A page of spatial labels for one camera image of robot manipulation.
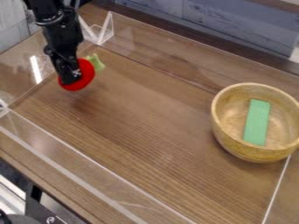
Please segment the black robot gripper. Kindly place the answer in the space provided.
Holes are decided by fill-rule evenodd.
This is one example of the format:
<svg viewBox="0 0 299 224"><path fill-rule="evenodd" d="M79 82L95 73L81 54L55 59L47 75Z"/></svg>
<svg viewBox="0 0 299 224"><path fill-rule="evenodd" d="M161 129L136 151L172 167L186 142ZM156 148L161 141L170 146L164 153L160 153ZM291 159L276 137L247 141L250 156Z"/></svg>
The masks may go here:
<svg viewBox="0 0 299 224"><path fill-rule="evenodd" d="M79 16L72 8L41 8L40 25L47 40L45 54L51 57L63 85L81 76L77 47L83 41Z"/></svg>

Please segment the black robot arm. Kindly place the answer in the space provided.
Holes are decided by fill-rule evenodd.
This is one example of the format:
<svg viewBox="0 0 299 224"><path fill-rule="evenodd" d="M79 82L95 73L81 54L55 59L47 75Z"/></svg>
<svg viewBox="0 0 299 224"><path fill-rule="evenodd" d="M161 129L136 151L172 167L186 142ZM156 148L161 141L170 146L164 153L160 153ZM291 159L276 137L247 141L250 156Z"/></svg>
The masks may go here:
<svg viewBox="0 0 299 224"><path fill-rule="evenodd" d="M77 12L61 0L23 1L47 40L43 51L51 58L61 83L69 85L81 76L77 47L84 38Z"/></svg>

